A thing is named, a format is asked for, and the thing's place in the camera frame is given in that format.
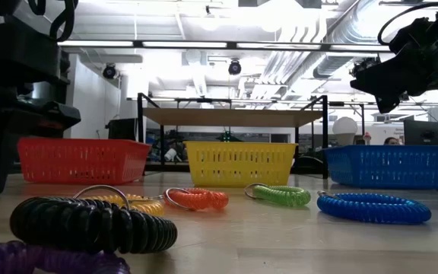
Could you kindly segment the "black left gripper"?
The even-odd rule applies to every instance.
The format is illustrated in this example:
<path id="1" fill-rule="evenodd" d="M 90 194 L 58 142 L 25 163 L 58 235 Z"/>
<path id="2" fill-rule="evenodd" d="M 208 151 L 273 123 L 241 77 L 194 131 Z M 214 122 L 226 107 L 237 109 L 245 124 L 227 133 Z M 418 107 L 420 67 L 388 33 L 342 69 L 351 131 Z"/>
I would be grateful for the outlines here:
<path id="1" fill-rule="evenodd" d="M 32 99 L 35 84 L 57 88 L 68 84 L 65 78 L 71 63 L 56 41 L 19 20 L 0 23 L 0 111 L 25 135 L 59 136 L 81 121 L 75 107 L 55 99 Z M 0 190 L 17 157 L 17 138 L 0 140 Z"/>

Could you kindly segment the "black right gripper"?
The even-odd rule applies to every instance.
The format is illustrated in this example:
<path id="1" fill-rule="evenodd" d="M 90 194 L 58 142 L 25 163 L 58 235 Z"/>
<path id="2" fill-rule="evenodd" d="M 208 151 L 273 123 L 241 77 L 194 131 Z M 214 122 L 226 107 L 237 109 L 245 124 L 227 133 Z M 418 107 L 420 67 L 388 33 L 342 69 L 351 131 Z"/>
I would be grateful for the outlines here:
<path id="1" fill-rule="evenodd" d="M 434 54 L 438 49 L 438 21 L 419 18 L 402 28 L 390 43 L 382 42 L 390 57 L 369 57 L 359 63 L 359 78 L 350 86 L 375 95 L 380 113 L 397 107 L 404 94 L 419 96 L 438 91 Z"/>

